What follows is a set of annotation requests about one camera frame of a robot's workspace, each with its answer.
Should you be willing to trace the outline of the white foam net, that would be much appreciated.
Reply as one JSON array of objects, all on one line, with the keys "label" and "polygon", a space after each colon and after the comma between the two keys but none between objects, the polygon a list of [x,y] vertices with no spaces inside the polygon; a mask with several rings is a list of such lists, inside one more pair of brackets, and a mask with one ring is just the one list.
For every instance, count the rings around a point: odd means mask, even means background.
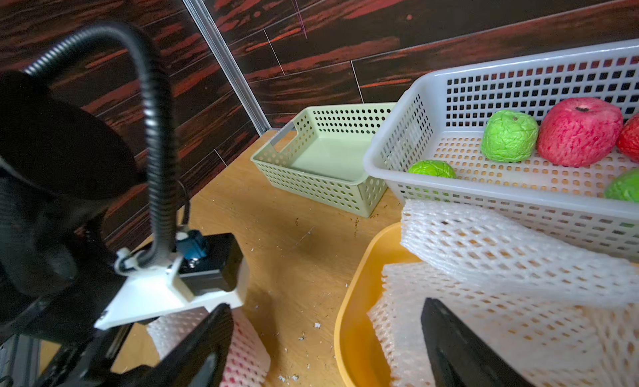
[{"label": "white foam net", "polygon": [[408,200],[401,244],[465,285],[575,305],[638,302],[631,262],[572,246],[482,207]]},{"label": "white foam net", "polygon": [[432,386],[421,314],[440,300],[536,386],[636,386],[638,307],[614,310],[473,290],[425,262],[382,270],[370,309],[393,386]]}]

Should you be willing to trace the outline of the green apple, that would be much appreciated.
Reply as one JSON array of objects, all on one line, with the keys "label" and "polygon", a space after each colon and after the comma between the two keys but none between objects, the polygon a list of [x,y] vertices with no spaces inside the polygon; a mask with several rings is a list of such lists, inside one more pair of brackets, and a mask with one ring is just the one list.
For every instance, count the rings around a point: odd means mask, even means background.
[{"label": "green apple", "polygon": [[416,162],[409,168],[408,173],[456,179],[456,172],[454,169],[447,162],[438,160],[424,160]]},{"label": "green apple", "polygon": [[612,200],[639,203],[639,169],[624,172],[605,189],[604,197]]},{"label": "green apple", "polygon": [[494,162],[522,162],[531,157],[538,131],[539,126],[532,116],[510,110],[498,111],[486,124],[481,151]]}]

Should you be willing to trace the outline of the red apple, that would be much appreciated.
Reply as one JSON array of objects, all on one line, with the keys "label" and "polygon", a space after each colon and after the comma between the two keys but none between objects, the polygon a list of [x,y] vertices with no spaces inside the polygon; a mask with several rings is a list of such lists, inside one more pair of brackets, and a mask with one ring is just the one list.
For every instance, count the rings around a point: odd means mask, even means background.
[{"label": "red apple", "polygon": [[633,115],[623,126],[617,139],[617,149],[633,162],[639,162],[639,114]]}]

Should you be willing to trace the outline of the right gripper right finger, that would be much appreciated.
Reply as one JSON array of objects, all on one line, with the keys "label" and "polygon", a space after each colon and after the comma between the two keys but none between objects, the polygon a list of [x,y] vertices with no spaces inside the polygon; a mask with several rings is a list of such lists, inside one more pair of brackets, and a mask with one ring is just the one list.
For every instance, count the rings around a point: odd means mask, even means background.
[{"label": "right gripper right finger", "polygon": [[426,299],[420,320],[437,386],[531,385],[442,301]]}]

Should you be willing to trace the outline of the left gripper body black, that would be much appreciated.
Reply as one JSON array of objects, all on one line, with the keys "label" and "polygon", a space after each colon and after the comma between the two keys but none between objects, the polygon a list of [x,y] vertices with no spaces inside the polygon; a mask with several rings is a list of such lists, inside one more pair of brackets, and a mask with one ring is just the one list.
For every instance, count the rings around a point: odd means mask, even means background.
[{"label": "left gripper body black", "polygon": [[117,386],[129,327],[96,321],[123,285],[103,242],[108,207],[134,187],[131,149],[105,122],[23,72],[1,74],[1,337],[61,345],[41,386]]}]

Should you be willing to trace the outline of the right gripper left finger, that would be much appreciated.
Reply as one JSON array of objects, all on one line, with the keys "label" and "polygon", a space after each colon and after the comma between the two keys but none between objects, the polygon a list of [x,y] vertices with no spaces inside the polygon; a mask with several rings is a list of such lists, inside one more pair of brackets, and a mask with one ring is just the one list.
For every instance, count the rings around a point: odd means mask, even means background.
[{"label": "right gripper left finger", "polygon": [[218,386],[231,345],[231,307],[218,305],[163,315],[147,331],[161,361],[136,386]]}]

